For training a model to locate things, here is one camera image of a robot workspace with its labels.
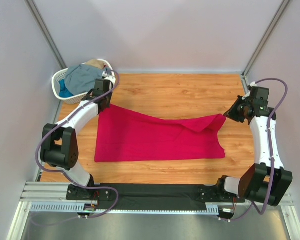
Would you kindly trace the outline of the beige garment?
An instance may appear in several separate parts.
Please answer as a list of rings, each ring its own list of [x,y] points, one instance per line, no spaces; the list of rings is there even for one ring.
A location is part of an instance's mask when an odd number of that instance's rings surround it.
[[[85,62],[84,64],[98,68],[98,69],[104,69],[106,67],[106,64],[104,63],[104,61],[99,60],[99,59],[91,59],[91,60]]]

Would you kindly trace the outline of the grey blue shirt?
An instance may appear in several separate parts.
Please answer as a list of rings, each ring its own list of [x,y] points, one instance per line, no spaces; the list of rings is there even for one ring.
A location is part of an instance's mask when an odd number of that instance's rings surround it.
[[[110,71],[109,67],[98,68],[87,64],[80,64],[68,68],[64,84],[72,95],[87,93],[95,86],[95,80],[103,77],[103,72]]]

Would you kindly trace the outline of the white plastic laundry basket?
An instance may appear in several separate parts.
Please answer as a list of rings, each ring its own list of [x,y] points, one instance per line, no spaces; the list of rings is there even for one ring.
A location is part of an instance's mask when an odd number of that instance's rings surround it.
[[[104,63],[106,64],[106,67],[110,68],[110,71],[106,71],[106,72],[113,72],[114,75],[115,75],[115,71],[113,70],[112,66],[110,65],[110,63],[108,61],[106,61],[104,59],[97,59],[97,60],[104,61]],[[105,80],[103,78],[96,79],[95,84],[94,84],[94,88],[92,88],[88,92],[85,92],[85,93],[82,93],[82,94],[79,94],[79,95],[74,95],[74,96],[69,97],[69,98],[61,98],[59,96],[59,92],[60,92],[59,82],[62,79],[65,79],[65,75],[66,75],[68,69],[69,68],[66,68],[66,69],[60,70],[57,73],[55,73],[54,76],[52,77],[52,80],[51,80],[51,86],[52,86],[52,90],[53,90],[53,93],[54,93],[55,97],[57,99],[65,102],[66,104],[69,104],[69,105],[77,104],[77,103],[79,103],[81,101],[85,101],[85,100],[92,100],[94,98],[93,97],[94,89],[99,90],[100,88],[102,88],[103,82],[108,81],[108,80]],[[107,92],[113,87],[114,87],[114,85],[110,82],[110,86],[108,86],[105,91]]]

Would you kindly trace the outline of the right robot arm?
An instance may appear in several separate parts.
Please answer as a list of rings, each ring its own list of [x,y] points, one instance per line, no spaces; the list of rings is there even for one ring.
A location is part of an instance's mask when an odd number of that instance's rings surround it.
[[[276,207],[293,180],[285,170],[276,140],[276,112],[269,107],[269,89],[252,83],[249,92],[238,96],[224,116],[235,122],[247,122],[253,136],[254,164],[240,178],[222,176],[217,181],[221,192],[243,200]]]

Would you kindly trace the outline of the bright blue garment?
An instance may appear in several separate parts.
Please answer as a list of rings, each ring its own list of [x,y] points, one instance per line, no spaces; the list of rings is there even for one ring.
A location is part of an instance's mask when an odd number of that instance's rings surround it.
[[[71,98],[74,95],[67,89],[66,85],[65,85],[65,80],[62,79],[59,81],[59,87],[60,87],[60,91],[59,91],[59,96],[61,98]]]

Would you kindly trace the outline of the right aluminium corner post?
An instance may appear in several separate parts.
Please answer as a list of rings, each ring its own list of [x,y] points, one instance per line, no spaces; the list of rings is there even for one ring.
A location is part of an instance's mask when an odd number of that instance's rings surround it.
[[[284,13],[286,12],[286,10],[291,2],[292,2],[291,0],[282,0],[281,1],[277,11],[275,12],[274,16],[272,17],[261,40],[259,41],[256,49],[254,50],[251,58],[249,59],[246,67],[244,68],[244,70],[241,74],[241,76],[243,78],[245,78],[251,71],[253,65],[255,64],[256,60],[258,59],[258,57],[261,54],[264,47],[266,46],[267,42],[269,41],[270,37],[272,36],[273,32],[275,31],[277,25],[279,24],[281,18],[283,17]]]

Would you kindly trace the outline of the aluminium frame rail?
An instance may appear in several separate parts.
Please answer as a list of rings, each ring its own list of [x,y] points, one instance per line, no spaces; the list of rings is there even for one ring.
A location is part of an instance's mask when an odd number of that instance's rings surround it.
[[[8,231],[8,240],[40,240],[39,232],[46,230],[47,227],[37,226],[33,223],[39,217],[39,212],[31,212],[34,203],[42,202],[45,204],[57,202],[57,187],[65,187],[62,182],[41,182],[43,170],[35,167],[34,177],[27,181],[22,189],[23,193],[29,196],[22,196],[17,205],[11,226]]]

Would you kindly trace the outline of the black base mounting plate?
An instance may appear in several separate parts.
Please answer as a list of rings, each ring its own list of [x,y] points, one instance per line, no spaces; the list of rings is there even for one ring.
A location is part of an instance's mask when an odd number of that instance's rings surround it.
[[[119,193],[116,205],[122,207],[155,207],[155,208],[181,208],[198,209],[207,203],[243,203],[235,194],[226,193],[220,186],[195,184],[128,184],[128,183],[102,183],[103,189],[83,189],[70,184],[66,199],[69,201],[99,201],[98,206],[110,206],[116,200],[116,193],[109,187],[115,188]]]

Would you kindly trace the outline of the aluminium corner post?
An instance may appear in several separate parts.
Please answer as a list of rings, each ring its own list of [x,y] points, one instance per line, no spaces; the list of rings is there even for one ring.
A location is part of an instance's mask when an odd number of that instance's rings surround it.
[[[249,59],[246,67],[244,68],[244,70],[241,74],[241,76],[243,78],[245,78],[251,71],[253,65],[255,64],[256,60],[258,59],[258,57],[261,54],[264,47],[266,46],[267,42],[269,41],[270,37],[272,36],[273,32],[275,31],[277,25],[279,24],[281,18],[283,17],[284,13],[286,12],[286,10],[291,2],[292,2],[291,0],[282,0],[281,1],[277,11],[275,12],[274,16],[272,17],[261,40],[259,41],[256,49],[254,50],[251,58]]]
[[[46,42],[48,43],[57,63],[59,64],[59,66],[62,68],[62,69],[65,69],[67,68],[67,65],[35,3],[34,0],[25,0],[25,3],[28,7],[28,9],[30,10],[35,22],[37,23],[40,31],[42,32]]]

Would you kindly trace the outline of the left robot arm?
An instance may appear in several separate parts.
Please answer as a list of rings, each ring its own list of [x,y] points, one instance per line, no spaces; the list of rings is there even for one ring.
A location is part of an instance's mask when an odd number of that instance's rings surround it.
[[[69,178],[67,200],[92,200],[97,195],[94,178],[79,163],[77,135],[93,118],[110,106],[116,78],[96,79],[94,88],[82,98],[78,107],[56,124],[46,124],[36,156],[57,173]]]

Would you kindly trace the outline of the left aluminium corner post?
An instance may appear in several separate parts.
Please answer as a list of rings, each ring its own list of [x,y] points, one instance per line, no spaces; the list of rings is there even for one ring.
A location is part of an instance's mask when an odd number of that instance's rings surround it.
[[[62,68],[62,69],[65,69],[67,68],[67,65],[35,3],[34,0],[25,0],[25,3],[28,7],[28,9],[30,10],[35,22],[37,23],[40,31],[42,32],[46,42],[48,43],[57,63],[59,64],[59,66]]]

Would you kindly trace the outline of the red t shirt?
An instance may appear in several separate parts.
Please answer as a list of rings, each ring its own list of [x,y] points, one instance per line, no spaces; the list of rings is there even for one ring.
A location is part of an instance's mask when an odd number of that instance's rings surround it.
[[[221,114],[160,119],[116,105],[98,118],[96,163],[222,159]]]

